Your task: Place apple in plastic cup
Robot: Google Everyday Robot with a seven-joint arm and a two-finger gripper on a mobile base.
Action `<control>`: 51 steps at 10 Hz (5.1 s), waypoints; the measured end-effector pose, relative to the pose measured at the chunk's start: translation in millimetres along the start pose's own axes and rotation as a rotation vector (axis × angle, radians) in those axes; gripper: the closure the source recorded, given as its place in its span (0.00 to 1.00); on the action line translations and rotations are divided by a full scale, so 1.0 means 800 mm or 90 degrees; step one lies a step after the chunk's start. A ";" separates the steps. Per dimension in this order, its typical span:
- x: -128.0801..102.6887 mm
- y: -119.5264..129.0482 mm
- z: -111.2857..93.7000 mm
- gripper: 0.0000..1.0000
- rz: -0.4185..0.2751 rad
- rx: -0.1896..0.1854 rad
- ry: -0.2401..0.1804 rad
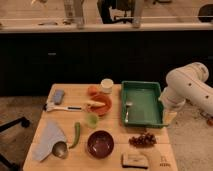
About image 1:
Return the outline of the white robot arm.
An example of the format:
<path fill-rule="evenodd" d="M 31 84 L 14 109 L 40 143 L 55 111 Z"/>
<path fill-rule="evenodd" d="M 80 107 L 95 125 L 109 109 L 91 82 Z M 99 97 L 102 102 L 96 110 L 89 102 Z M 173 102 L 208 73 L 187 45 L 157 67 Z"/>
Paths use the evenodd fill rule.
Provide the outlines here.
<path fill-rule="evenodd" d="M 193 62 L 168 72 L 167 86 L 159 97 L 163 105 L 162 121 L 165 125 L 172 122 L 187 100 L 213 117 L 213 87 L 206 84 L 208 77 L 208 68 L 200 62 Z"/>

